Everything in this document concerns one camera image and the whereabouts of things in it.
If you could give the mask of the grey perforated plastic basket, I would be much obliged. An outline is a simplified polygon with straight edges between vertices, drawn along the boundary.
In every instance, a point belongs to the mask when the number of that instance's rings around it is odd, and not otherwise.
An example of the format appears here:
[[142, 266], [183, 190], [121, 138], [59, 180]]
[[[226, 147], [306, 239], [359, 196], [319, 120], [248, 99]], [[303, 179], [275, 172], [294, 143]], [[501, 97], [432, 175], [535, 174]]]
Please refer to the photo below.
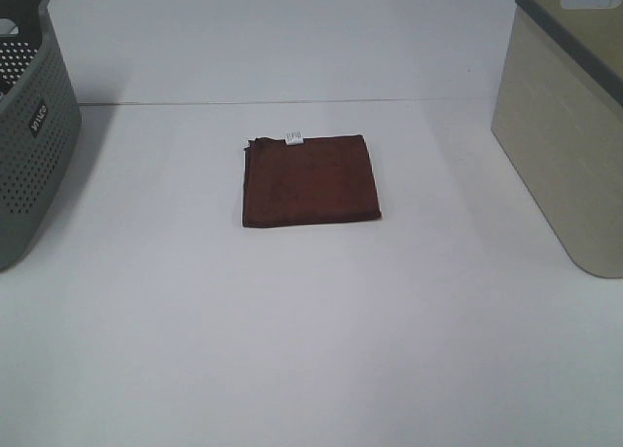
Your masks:
[[49, 0], [1, 0], [1, 267], [26, 253], [71, 161], [82, 115]]

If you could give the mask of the brown towel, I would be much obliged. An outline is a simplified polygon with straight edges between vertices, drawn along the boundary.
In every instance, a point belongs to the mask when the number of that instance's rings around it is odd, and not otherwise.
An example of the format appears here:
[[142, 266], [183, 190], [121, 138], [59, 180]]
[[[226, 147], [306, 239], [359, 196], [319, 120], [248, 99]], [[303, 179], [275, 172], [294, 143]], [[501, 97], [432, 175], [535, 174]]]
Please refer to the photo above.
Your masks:
[[382, 217], [361, 134], [308, 138], [298, 145], [259, 137], [244, 149], [245, 228], [375, 221]]

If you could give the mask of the beige basket with grey rim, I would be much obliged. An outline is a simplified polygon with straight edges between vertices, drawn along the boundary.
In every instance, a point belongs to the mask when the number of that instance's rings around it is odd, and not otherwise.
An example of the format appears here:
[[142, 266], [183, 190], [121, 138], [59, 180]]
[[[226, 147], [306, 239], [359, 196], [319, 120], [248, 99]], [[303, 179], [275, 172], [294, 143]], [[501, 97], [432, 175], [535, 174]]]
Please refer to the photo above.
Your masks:
[[492, 131], [570, 260], [622, 275], [622, 9], [515, 0]]

